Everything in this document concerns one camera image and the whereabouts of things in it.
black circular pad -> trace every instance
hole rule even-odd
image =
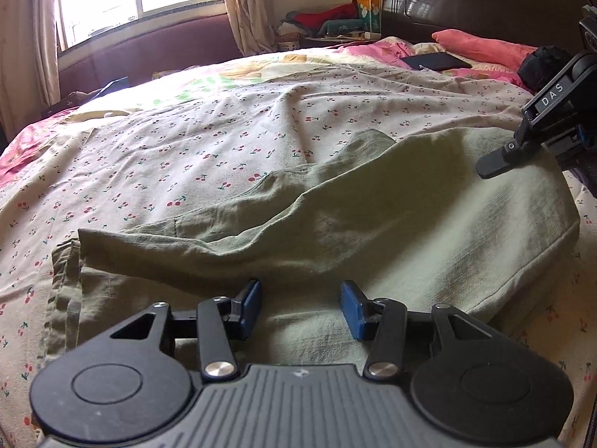
[[[94,365],[79,372],[73,391],[92,404],[116,404],[138,393],[143,376],[136,369],[121,364]]]
[[[414,373],[411,395],[433,424],[482,446],[557,436],[572,407],[565,374],[505,341],[458,341]]]
[[[189,373],[157,346],[97,337],[42,369],[31,406],[42,429],[79,444],[120,444],[162,428],[192,396]]]
[[[462,388],[474,399],[487,404],[520,401],[531,388],[528,377],[508,365],[478,365],[468,369],[461,379]]]

green cloth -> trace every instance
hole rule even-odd
[[[482,180],[496,128],[454,128],[395,143],[356,134],[329,161],[274,172],[251,190],[125,232],[80,229],[54,251],[48,359],[152,302],[192,309],[249,278],[263,310],[244,358],[362,365],[338,307],[342,280],[410,310],[447,302],[507,330],[550,287],[579,218],[556,161]],[[515,302],[509,302],[515,296]]]

window frame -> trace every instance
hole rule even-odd
[[[162,12],[167,12],[172,9],[179,9],[179,8],[182,9],[185,6],[191,6],[191,5],[194,5],[197,3],[205,3],[206,1],[222,1],[222,0],[187,0],[187,1],[181,1],[179,3],[173,3],[173,4],[167,5],[167,6],[162,6],[160,8],[155,8],[155,9],[147,11],[147,12],[143,11],[143,0],[135,0],[135,5],[137,7],[137,18],[135,20],[132,20],[132,22],[140,20],[141,18],[146,17],[146,16],[159,15]],[[85,41],[88,41],[90,38],[93,38],[93,37],[88,37],[85,40],[82,40],[80,42],[73,44],[72,46],[69,46],[68,42],[66,40],[65,21],[64,21],[63,12],[62,12],[62,0],[56,0],[55,7],[56,7],[56,27],[58,30],[58,42],[59,42],[59,46],[60,46],[60,49],[62,50],[62,52],[64,52],[65,50],[68,50],[70,47],[79,45],[80,43],[83,43]]]

cherry print bedsheet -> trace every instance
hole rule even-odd
[[[365,128],[395,140],[456,126],[514,130],[529,98],[505,82],[317,49],[191,69],[82,106],[0,186],[0,447],[37,442],[28,389],[44,335],[59,334],[44,334],[51,254],[79,227],[120,230],[222,200],[273,170],[326,160]],[[580,446],[595,395],[597,202],[569,183],[584,216],[574,271],[516,338],[573,379],[562,438]]]

blue object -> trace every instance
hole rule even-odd
[[[323,37],[324,35],[342,35],[356,30],[365,30],[365,23],[359,18],[327,20],[319,29],[317,37]]]
[[[364,340],[365,318],[363,315],[363,305],[351,282],[344,281],[340,286],[340,309],[348,324],[352,338],[354,340]]]
[[[241,340],[246,340],[251,336],[251,332],[253,332],[253,328],[257,322],[257,317],[261,312],[262,298],[263,289],[261,282],[256,281],[253,289],[249,292],[245,301],[243,301],[243,318],[240,321]]]
[[[120,91],[121,89],[126,89],[129,87],[131,87],[131,86],[128,83],[128,77],[122,77],[121,79],[113,80],[112,82],[109,82],[103,88],[101,88],[100,91],[87,102],[89,103],[90,101],[93,101],[94,99],[101,98],[103,96],[107,96],[108,94],[111,94],[112,92]]]
[[[590,130],[587,130],[583,125],[578,125],[576,131],[580,138],[580,142],[587,150],[590,150],[595,145],[595,137],[597,134],[591,133]]]

